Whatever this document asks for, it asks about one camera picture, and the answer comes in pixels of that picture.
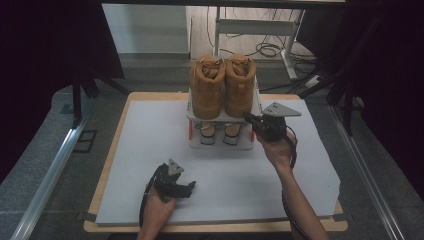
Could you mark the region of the black curtain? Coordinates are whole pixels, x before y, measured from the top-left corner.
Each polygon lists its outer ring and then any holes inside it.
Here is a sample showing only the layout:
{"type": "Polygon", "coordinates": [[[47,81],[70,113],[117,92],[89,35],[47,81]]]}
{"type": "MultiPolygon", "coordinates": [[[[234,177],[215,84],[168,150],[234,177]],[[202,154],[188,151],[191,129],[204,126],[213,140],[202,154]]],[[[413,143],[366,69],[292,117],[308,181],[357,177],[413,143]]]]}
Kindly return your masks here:
{"type": "Polygon", "coordinates": [[[102,0],[0,0],[0,183],[58,90],[123,77],[102,0]]]}
{"type": "Polygon", "coordinates": [[[346,0],[379,3],[373,9],[307,10],[298,42],[333,75],[354,53],[374,19],[351,71],[328,96],[337,102],[351,91],[362,118],[424,200],[424,0],[346,0]]]}

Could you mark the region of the tan suede boot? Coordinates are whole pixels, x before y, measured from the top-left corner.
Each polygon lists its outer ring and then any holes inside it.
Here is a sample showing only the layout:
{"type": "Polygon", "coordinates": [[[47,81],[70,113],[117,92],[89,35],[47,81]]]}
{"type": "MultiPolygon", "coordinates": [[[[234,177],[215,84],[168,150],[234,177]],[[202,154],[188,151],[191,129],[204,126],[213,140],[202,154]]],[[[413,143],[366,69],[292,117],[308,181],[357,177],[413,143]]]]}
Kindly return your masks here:
{"type": "Polygon", "coordinates": [[[196,60],[189,74],[193,113],[200,119],[214,119],[221,110],[225,63],[205,55],[196,60]]]}
{"type": "Polygon", "coordinates": [[[242,118],[250,112],[253,104],[256,64],[243,54],[234,54],[226,60],[226,113],[234,118],[242,118]]]}

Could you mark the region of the aluminium rail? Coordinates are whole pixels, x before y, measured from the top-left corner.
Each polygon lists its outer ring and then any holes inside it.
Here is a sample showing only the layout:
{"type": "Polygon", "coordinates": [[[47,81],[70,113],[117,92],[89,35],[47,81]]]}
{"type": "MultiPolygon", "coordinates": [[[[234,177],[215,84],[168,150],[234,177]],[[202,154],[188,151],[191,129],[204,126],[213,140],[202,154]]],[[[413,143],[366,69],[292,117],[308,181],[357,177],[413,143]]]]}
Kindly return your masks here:
{"type": "Polygon", "coordinates": [[[41,181],[10,240],[29,240],[82,133],[82,130],[86,125],[87,119],[91,114],[94,105],[94,100],[88,100],[84,104],[82,108],[82,117],[79,120],[79,123],[67,132],[66,137],[64,138],[48,171],[41,181]]]}
{"type": "Polygon", "coordinates": [[[380,220],[382,221],[382,224],[390,240],[406,240],[391,207],[383,197],[380,188],[375,182],[374,177],[372,176],[371,171],[369,170],[356,142],[344,128],[341,113],[334,106],[329,106],[328,109],[337,125],[338,131],[341,134],[351,159],[357,168],[358,174],[370,196],[370,199],[378,213],[380,220]]]}

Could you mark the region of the black silver strap sandal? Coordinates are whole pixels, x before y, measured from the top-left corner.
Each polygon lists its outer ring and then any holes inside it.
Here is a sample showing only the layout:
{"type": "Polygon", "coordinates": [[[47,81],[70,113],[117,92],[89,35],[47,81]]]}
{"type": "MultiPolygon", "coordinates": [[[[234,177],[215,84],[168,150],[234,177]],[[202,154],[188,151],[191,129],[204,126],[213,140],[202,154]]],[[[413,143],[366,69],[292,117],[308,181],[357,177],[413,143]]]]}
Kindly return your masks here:
{"type": "Polygon", "coordinates": [[[238,143],[240,132],[241,132],[240,123],[227,123],[224,128],[223,142],[225,144],[235,146],[238,143]]]}
{"type": "Polygon", "coordinates": [[[213,145],[215,143],[216,127],[213,122],[204,121],[200,126],[200,143],[213,145]]]}

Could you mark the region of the black tripod stand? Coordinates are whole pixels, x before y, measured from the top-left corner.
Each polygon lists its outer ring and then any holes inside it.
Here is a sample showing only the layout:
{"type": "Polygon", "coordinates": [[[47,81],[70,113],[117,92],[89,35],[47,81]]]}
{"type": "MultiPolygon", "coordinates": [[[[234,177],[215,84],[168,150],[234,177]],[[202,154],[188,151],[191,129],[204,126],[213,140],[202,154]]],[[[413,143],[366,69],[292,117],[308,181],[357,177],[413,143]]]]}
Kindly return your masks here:
{"type": "Polygon", "coordinates": [[[330,84],[332,88],[326,97],[326,101],[330,105],[336,105],[339,103],[341,98],[344,98],[344,105],[342,108],[342,127],[349,136],[352,135],[351,130],[351,117],[353,107],[353,68],[355,67],[356,61],[360,56],[360,50],[354,50],[347,60],[344,62],[341,69],[329,77],[319,81],[316,85],[307,90],[302,91],[298,94],[300,98],[305,98],[320,89],[323,89],[330,84]]]}
{"type": "Polygon", "coordinates": [[[81,91],[84,91],[89,98],[96,98],[99,96],[100,90],[95,80],[98,79],[103,83],[106,83],[110,87],[119,91],[124,95],[128,95],[130,91],[119,84],[116,80],[110,77],[106,77],[102,74],[93,73],[89,70],[77,70],[72,77],[72,99],[73,99],[73,124],[72,128],[76,129],[82,123],[82,100],[81,91]]]}

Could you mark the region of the white shoe rack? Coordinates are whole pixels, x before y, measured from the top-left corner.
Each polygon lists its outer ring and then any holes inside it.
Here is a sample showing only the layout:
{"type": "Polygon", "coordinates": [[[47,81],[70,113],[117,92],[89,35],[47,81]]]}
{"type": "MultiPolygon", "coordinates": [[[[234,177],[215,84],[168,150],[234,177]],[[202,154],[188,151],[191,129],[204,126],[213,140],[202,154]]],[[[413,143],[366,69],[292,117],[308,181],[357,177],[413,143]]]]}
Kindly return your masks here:
{"type": "Polygon", "coordinates": [[[225,85],[222,85],[221,92],[221,107],[220,114],[214,118],[209,119],[209,122],[212,122],[215,127],[214,143],[213,144],[203,144],[201,142],[201,124],[204,122],[204,119],[198,118],[194,114],[194,104],[192,97],[192,88],[189,88],[189,100],[187,104],[186,116],[189,119],[189,144],[192,148],[197,149],[212,149],[212,148],[222,148],[229,150],[238,150],[238,151],[249,151],[253,149],[255,134],[253,133],[252,126],[247,123],[243,118],[234,118],[229,116],[225,109],[225,100],[226,100],[226,90],[225,85]],[[240,131],[237,138],[237,143],[231,145],[224,142],[226,137],[225,128],[230,125],[240,125],[240,131]]]}

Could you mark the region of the person's right hand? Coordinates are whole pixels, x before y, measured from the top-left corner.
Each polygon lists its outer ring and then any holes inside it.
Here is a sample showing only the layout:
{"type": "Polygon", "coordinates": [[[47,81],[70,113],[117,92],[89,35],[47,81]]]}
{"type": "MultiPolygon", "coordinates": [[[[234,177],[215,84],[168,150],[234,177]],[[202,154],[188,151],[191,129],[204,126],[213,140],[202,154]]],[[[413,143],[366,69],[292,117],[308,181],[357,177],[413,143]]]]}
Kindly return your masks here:
{"type": "Polygon", "coordinates": [[[290,169],[292,150],[290,144],[285,139],[267,142],[258,136],[257,140],[261,143],[266,157],[275,168],[290,169]]]}

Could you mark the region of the white power strip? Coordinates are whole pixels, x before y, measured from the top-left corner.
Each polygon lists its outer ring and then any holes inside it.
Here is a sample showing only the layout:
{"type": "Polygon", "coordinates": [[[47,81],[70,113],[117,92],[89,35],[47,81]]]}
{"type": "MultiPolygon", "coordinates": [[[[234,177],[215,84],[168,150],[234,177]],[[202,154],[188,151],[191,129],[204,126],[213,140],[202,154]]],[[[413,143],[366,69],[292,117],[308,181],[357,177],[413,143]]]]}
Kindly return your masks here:
{"type": "Polygon", "coordinates": [[[317,85],[321,81],[321,77],[319,75],[313,76],[310,80],[308,80],[305,84],[306,88],[311,88],[317,85]]]}

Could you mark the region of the black floor hatch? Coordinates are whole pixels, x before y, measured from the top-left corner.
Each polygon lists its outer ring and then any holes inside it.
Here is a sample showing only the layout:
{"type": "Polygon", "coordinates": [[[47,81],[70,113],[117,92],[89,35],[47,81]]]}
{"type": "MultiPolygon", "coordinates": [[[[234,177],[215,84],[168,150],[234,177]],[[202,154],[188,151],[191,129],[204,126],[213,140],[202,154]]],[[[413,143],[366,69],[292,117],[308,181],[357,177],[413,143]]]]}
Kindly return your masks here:
{"type": "Polygon", "coordinates": [[[90,153],[94,145],[97,130],[84,130],[81,132],[73,151],[75,153],[90,153]]]}

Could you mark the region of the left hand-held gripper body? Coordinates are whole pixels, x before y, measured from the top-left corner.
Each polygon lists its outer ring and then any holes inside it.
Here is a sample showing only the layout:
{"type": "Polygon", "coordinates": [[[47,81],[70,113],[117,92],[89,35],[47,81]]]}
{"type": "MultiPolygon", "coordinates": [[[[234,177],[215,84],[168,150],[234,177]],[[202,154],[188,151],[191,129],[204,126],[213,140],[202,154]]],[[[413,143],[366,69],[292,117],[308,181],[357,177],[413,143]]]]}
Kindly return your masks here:
{"type": "Polygon", "coordinates": [[[184,186],[177,183],[183,171],[184,169],[173,159],[169,159],[168,163],[163,163],[156,169],[154,187],[163,202],[184,196],[184,186]]]}

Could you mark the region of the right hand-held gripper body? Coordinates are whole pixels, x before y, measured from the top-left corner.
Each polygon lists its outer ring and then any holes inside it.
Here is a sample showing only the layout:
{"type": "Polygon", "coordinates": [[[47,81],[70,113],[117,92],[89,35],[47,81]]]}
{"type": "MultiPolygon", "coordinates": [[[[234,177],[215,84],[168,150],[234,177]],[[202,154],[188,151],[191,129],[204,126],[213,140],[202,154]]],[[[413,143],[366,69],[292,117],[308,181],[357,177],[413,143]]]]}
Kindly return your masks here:
{"type": "Polygon", "coordinates": [[[287,135],[287,117],[299,117],[301,113],[278,102],[262,111],[260,136],[265,141],[279,141],[287,135]]]}

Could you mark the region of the white table mat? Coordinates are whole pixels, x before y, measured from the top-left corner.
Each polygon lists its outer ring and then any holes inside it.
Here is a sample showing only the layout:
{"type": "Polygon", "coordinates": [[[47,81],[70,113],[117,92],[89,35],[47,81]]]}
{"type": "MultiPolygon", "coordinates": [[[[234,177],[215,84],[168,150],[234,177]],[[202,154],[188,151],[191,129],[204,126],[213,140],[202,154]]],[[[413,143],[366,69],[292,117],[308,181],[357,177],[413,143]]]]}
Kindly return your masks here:
{"type": "Polygon", "coordinates": [[[189,144],[184,101],[133,101],[129,105],[96,221],[137,225],[145,186],[158,166],[173,159],[180,183],[196,181],[180,200],[175,224],[283,219],[278,176],[263,148],[197,149],[189,144]]]}

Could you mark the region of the white desk frame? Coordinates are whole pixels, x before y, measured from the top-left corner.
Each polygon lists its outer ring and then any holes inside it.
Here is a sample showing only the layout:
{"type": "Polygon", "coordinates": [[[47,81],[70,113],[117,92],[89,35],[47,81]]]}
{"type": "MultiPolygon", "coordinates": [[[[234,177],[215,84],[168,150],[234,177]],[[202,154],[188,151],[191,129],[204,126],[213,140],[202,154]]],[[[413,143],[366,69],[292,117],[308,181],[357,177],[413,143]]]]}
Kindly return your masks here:
{"type": "Polygon", "coordinates": [[[296,36],[301,24],[303,10],[293,10],[288,20],[252,20],[252,19],[231,19],[221,17],[221,8],[216,8],[215,33],[213,53],[220,56],[220,36],[222,34],[241,35],[263,35],[282,36],[288,40],[281,48],[279,55],[282,57],[286,71],[291,80],[298,78],[294,65],[290,59],[291,50],[296,40],[296,36]]]}

